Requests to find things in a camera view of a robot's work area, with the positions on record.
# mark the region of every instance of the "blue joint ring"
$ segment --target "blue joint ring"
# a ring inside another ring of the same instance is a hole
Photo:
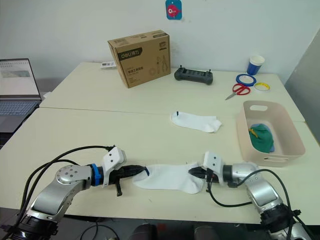
[[[99,173],[99,170],[98,170],[97,166],[94,163],[92,163],[91,166],[92,166],[93,171],[94,171],[94,185],[93,186],[95,187],[95,186],[99,185],[99,182],[100,182],[100,179],[101,179],[102,176]]]
[[[242,81],[240,81],[240,77],[241,77],[241,76],[249,76],[250,78],[253,79],[253,82],[251,82],[251,83],[242,82]],[[255,83],[257,82],[256,78],[255,78],[254,76],[249,75],[249,74],[239,74],[238,76],[236,76],[235,80],[236,80],[236,82],[237,82],[238,84],[242,84],[242,85],[245,85],[245,86],[247,86],[247,87],[252,87],[252,86],[255,85]]]

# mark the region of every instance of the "blue cup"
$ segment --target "blue cup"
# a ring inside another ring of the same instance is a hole
[[[259,56],[259,55],[251,56],[246,73],[251,76],[256,75],[264,62],[265,62],[265,59],[262,56]]]

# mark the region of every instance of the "game controller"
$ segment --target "game controller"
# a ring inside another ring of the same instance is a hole
[[[182,67],[182,65],[180,65],[180,68],[175,71],[174,78],[178,81],[188,80],[197,83],[204,83],[207,85],[212,84],[214,80],[211,69],[209,71],[196,71],[186,69],[185,67]]]

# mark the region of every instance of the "white sock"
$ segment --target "white sock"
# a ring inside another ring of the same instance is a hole
[[[197,163],[188,165],[150,165],[132,178],[132,182],[142,189],[155,190],[181,190],[188,194],[196,194],[201,191],[204,180],[192,176],[189,169],[199,167]]]
[[[183,111],[172,113],[171,121],[178,126],[197,129],[206,133],[215,133],[222,125],[216,116],[198,116]]]

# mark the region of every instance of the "white table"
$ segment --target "white table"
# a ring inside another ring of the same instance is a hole
[[[232,118],[220,120],[217,133],[183,128],[170,122],[169,115],[123,113],[92,110],[39,108],[0,150],[0,207],[20,207],[25,181],[32,170],[59,154],[86,145],[113,145],[126,152],[127,165],[202,163],[205,151],[219,154],[227,164],[240,163],[242,157]],[[319,225],[315,211],[320,192],[320,148],[304,122],[294,123],[306,153],[284,168],[270,168],[284,181],[292,209],[301,209],[307,225]],[[102,149],[83,150],[68,156],[80,165],[100,165]],[[34,197],[49,184],[56,164],[43,176]],[[264,173],[283,199],[280,184]],[[224,208],[216,205],[205,188],[198,194],[173,190],[146,190],[134,186],[130,178],[121,181],[123,196],[116,197],[115,186],[91,187],[77,194],[67,214],[118,218],[167,219],[258,224],[260,216],[252,205]],[[244,187],[212,189],[226,204],[248,200]]]
[[[258,82],[271,90],[234,96],[225,100],[236,83],[239,72],[214,71],[213,84],[177,81],[171,74],[153,81],[126,88],[116,69],[101,70],[99,63],[81,63],[43,101],[42,108],[100,110],[168,115],[175,111],[218,118],[234,118],[244,101],[261,100],[282,104],[291,119],[304,122],[302,114],[276,74],[258,74]]]

